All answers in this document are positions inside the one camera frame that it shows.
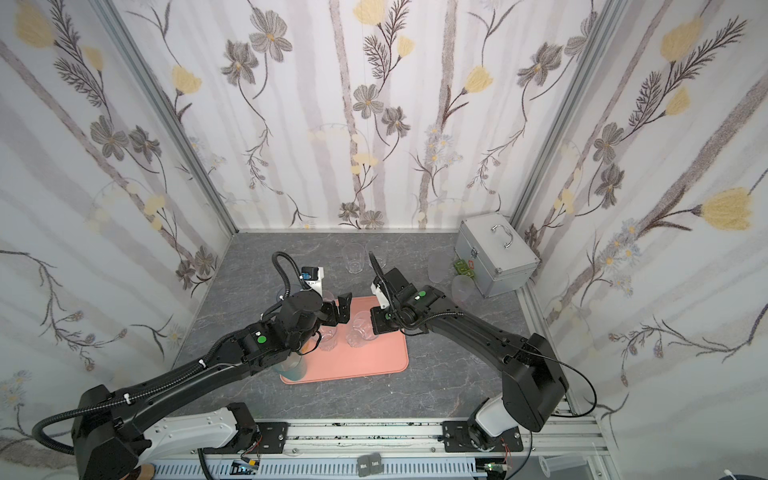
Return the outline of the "clear faceted glass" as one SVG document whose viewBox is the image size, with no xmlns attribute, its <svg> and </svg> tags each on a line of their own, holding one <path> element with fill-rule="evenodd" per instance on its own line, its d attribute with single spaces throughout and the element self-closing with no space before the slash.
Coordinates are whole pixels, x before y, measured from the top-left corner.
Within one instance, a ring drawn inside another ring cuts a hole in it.
<svg viewBox="0 0 768 480">
<path fill-rule="evenodd" d="M 362 245 L 358 243 L 348 243 L 342 248 L 346 270 L 350 274 L 358 274 L 364 270 L 366 263 L 366 252 Z"/>
<path fill-rule="evenodd" d="M 335 296 L 330 290 L 325 290 L 323 292 L 323 301 L 336 303 Z M 322 335 L 319 349 L 322 351 L 333 350 L 338 342 L 338 339 L 336 338 L 337 328 L 332 326 L 321 326 L 319 333 Z"/>
<path fill-rule="evenodd" d="M 348 324 L 347 344 L 352 348 L 362 348 L 376 339 L 370 312 L 368 310 L 358 312 Z"/>
</svg>

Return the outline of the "pink rectangular tray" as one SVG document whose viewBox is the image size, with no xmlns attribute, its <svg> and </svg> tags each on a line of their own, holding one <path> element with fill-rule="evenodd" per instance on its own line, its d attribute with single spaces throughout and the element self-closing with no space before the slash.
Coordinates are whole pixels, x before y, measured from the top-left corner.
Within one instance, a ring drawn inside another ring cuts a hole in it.
<svg viewBox="0 0 768 480">
<path fill-rule="evenodd" d="M 358 312 L 370 312 L 370 309 L 377 305 L 378 301 L 374 296 L 353 299 L 350 321 Z M 320 350 L 315 346 L 314 339 L 309 341 L 305 347 L 308 354 L 304 356 L 307 373 L 302 380 L 288 383 L 281 376 L 280 380 L 287 385 L 298 385 L 400 373 L 406 370 L 409 356 L 403 334 L 395 332 L 377 335 L 377 339 L 370 344 L 362 348 L 352 348 L 346 341 L 348 324 L 336 327 L 338 342 L 331 351 Z"/>
</svg>

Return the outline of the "teal textured cup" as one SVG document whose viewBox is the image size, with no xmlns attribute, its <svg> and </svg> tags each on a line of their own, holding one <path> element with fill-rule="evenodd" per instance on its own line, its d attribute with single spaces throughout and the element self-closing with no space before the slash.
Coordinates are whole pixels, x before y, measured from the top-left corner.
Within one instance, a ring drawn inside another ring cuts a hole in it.
<svg viewBox="0 0 768 480">
<path fill-rule="evenodd" d="M 277 372 L 285 382 L 295 383 L 306 376 L 307 364 L 303 355 L 291 352 L 284 361 L 274 365 L 272 369 Z"/>
</svg>

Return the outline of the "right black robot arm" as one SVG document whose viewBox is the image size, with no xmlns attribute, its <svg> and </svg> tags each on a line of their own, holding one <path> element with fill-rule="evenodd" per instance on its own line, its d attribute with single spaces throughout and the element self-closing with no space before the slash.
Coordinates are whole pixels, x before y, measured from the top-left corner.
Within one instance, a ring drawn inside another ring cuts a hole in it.
<svg viewBox="0 0 768 480">
<path fill-rule="evenodd" d="M 497 371 L 501 393 L 470 415 L 460 437 L 465 443 L 490 451 L 518 427 L 530 432 L 543 429 L 569 389 L 562 365 L 543 336 L 524 337 L 499 329 L 433 286 L 416 288 L 397 268 L 374 271 L 371 291 L 379 302 L 371 309 L 375 334 L 441 335 Z"/>
</svg>

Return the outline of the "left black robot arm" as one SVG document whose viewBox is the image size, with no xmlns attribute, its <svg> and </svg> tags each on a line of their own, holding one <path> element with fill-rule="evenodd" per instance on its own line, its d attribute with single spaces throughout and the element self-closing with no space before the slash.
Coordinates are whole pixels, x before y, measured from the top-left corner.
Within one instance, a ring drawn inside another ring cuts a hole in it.
<svg viewBox="0 0 768 480">
<path fill-rule="evenodd" d="M 108 390 L 99 385 L 86 391 L 78 408 L 38 421 L 32 437 L 53 451 L 72 455 L 82 479 L 121 479 L 140 464 L 152 442 L 148 430 L 194 400 L 230 383 L 305 354 L 305 344 L 321 336 L 323 326 L 350 320 L 352 296 L 324 300 L 301 269 L 301 284 L 290 290 L 282 279 L 283 297 L 259 321 L 220 337 L 195 361 L 145 382 Z"/>
</svg>

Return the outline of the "green small box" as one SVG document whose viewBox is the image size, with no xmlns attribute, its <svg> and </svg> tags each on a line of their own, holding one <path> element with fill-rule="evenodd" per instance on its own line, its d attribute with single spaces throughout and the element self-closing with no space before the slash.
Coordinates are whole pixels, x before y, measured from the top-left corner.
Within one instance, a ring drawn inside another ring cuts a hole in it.
<svg viewBox="0 0 768 480">
<path fill-rule="evenodd" d="M 458 275 L 467 276 L 469 278 L 475 277 L 475 273 L 473 269 L 470 267 L 469 263 L 465 260 L 462 260 L 462 259 L 455 260 L 453 262 L 453 268 Z"/>
</svg>

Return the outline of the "silver aluminium case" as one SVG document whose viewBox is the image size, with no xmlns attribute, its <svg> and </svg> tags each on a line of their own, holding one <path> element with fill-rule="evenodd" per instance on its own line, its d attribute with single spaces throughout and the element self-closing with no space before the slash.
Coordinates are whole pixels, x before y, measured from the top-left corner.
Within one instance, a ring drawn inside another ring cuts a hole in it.
<svg viewBox="0 0 768 480">
<path fill-rule="evenodd" d="M 500 213 L 463 219 L 454 250 L 474 273 L 476 287 L 485 298 L 521 288 L 540 263 Z"/>
</svg>

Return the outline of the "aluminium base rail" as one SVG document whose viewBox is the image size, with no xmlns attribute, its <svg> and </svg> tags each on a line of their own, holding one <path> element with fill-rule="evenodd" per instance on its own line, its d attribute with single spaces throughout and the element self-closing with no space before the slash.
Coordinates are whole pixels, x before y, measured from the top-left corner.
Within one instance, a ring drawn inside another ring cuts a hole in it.
<svg viewBox="0 0 768 480">
<path fill-rule="evenodd" d="M 244 432 L 222 414 L 199 419 L 163 420 L 144 435 L 150 446 L 142 463 L 189 456 L 203 449 L 212 457 L 235 459 L 355 458 L 378 453 L 388 457 L 490 457 L 518 460 L 527 453 L 543 456 L 606 456 L 608 443 L 593 420 L 555 418 L 538 433 L 516 427 L 477 448 L 463 419 L 304 419 L 260 421 Z"/>
</svg>

